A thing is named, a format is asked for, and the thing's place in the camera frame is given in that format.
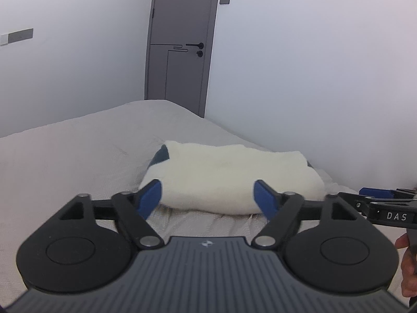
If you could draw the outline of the person's right hand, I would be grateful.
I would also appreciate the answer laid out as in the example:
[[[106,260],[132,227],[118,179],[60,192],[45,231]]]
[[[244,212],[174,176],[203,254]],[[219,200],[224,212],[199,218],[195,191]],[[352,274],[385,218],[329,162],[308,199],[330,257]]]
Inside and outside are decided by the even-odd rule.
[[[396,249],[404,249],[404,256],[401,260],[401,292],[404,297],[416,297],[417,277],[415,274],[416,257],[410,251],[408,235],[405,233],[400,236],[394,246]]]

